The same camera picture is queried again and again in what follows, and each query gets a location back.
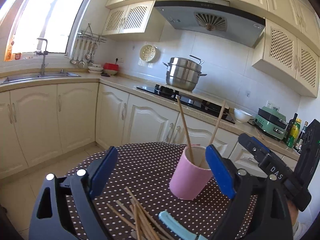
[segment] sink basin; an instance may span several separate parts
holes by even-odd
[[[41,79],[41,78],[58,78],[58,77],[81,77],[77,74],[71,72],[45,72],[44,75],[40,75],[39,73],[29,73],[29,74],[21,74],[7,77],[3,84],[10,82],[18,82],[24,80],[33,80],[33,79]]]

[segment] pink cup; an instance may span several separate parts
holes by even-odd
[[[205,160],[205,147],[192,145],[195,165],[190,161],[189,147],[185,147],[172,175],[169,188],[173,195],[183,200],[193,200],[212,178],[212,172]]]

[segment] light blue knife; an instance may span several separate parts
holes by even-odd
[[[175,234],[177,234],[183,240],[208,240],[204,236],[200,235],[199,237],[185,229],[182,225],[179,224],[167,211],[162,211],[159,213],[159,219]]]

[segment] faucet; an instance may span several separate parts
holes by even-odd
[[[48,55],[48,52],[47,52],[48,40],[46,40],[44,38],[37,38],[37,40],[46,42],[45,50],[43,52],[43,60],[42,60],[42,64],[41,64],[41,69],[40,69],[40,76],[43,76],[44,75],[44,68],[45,68],[45,55]]]

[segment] brown tablecloth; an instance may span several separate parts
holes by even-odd
[[[115,170],[102,195],[93,201],[114,240],[131,238],[132,229],[122,222],[107,207],[106,203],[110,203],[127,219],[130,219],[115,203],[116,200],[120,200],[126,207],[129,207],[130,197],[125,190],[127,186],[167,232],[171,231],[158,219],[159,212],[164,210],[167,210],[192,233],[210,239],[227,210],[228,198],[222,195],[214,178],[193,201],[180,200],[170,192],[169,182],[185,146],[156,142],[123,145],[117,148],[119,156]],[[67,175],[72,175],[79,169],[86,169],[90,162],[102,158],[104,155],[105,152],[93,154],[74,169],[68,171]],[[255,200],[253,196],[237,238],[244,236],[247,231]],[[77,235],[87,239],[77,216],[72,196],[67,196],[67,201]]]

